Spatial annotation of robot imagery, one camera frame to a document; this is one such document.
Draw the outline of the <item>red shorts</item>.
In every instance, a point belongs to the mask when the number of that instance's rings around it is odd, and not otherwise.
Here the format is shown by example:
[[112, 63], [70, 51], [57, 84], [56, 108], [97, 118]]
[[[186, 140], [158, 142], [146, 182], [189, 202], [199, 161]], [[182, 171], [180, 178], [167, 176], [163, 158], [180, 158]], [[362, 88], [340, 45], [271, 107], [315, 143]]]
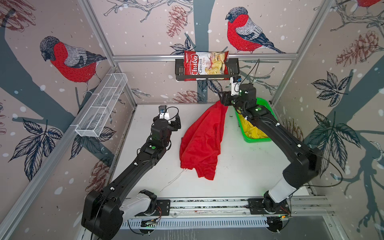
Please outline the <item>red shorts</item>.
[[182, 169], [194, 169], [199, 178], [214, 180], [227, 110], [216, 102], [188, 128], [180, 146]]

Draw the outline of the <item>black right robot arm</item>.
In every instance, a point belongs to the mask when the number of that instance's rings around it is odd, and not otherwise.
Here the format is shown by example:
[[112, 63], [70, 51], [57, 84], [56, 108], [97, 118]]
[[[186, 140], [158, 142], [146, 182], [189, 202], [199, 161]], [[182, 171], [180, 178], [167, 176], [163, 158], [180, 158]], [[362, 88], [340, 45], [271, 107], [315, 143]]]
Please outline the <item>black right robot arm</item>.
[[322, 153], [298, 140], [267, 107], [258, 104], [256, 92], [253, 85], [241, 84], [237, 94], [228, 91], [219, 96], [222, 105], [233, 106], [237, 113], [265, 133], [290, 161], [282, 178], [264, 194], [265, 210], [274, 213], [290, 195], [320, 174]]

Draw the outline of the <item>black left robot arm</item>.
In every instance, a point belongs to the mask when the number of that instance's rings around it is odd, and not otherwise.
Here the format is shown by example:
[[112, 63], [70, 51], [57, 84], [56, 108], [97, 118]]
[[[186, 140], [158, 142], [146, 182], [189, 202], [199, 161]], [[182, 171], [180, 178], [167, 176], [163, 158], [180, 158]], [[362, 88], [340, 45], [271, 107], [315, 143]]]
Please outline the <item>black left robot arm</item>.
[[111, 240], [123, 223], [138, 214], [152, 214], [157, 207], [157, 196], [148, 190], [136, 197], [127, 195], [138, 181], [164, 156], [171, 145], [172, 132], [181, 129], [181, 120], [175, 116], [166, 120], [157, 116], [151, 134], [133, 162], [108, 186], [92, 190], [85, 199], [81, 225], [102, 240]]

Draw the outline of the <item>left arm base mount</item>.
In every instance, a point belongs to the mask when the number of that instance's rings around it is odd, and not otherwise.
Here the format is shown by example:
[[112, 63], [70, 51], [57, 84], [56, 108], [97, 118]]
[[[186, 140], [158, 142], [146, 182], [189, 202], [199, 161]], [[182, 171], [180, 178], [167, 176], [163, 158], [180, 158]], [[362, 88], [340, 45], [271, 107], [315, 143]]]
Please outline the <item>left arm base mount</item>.
[[147, 216], [147, 217], [160, 217], [160, 216], [169, 216], [171, 201], [158, 199], [157, 195], [148, 190], [142, 190], [139, 192], [144, 194], [145, 197], [150, 199], [149, 207], [146, 211], [137, 214], [137, 216]]

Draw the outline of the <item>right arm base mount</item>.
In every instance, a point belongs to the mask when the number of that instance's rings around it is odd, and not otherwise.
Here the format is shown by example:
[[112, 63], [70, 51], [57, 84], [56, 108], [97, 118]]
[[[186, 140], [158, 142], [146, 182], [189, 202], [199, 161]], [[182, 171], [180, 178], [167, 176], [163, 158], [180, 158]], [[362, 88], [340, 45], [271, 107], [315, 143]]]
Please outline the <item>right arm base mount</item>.
[[247, 209], [251, 215], [290, 215], [291, 209], [287, 200], [276, 203], [266, 192], [262, 197], [247, 199]]

